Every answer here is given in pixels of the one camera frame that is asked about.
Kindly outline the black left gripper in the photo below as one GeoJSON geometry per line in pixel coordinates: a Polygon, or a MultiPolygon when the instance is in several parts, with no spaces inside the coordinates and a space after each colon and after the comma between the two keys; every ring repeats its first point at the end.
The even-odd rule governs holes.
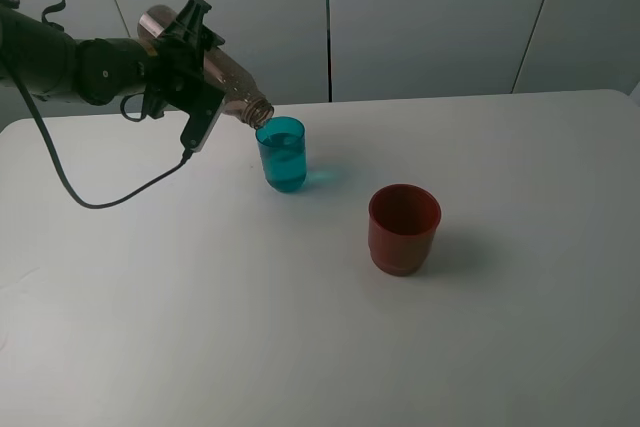
{"type": "Polygon", "coordinates": [[[213,47],[214,33],[203,27],[204,16],[211,10],[205,0],[188,0],[164,32],[151,41],[159,54],[158,65],[149,73],[147,85],[162,83],[173,74],[201,74],[204,77],[204,54],[213,47]]]}

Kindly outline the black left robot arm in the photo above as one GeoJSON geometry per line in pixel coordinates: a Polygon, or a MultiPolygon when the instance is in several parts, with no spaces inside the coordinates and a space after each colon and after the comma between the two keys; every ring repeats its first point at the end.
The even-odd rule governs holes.
{"type": "Polygon", "coordinates": [[[19,0],[1,0],[1,81],[15,71],[27,90],[43,98],[102,106],[116,97],[147,95],[149,116],[166,106],[188,114],[218,115],[223,91],[204,76],[204,54],[213,33],[203,19],[204,0],[188,0],[159,35],[77,40],[44,18],[19,10],[19,0]]]}

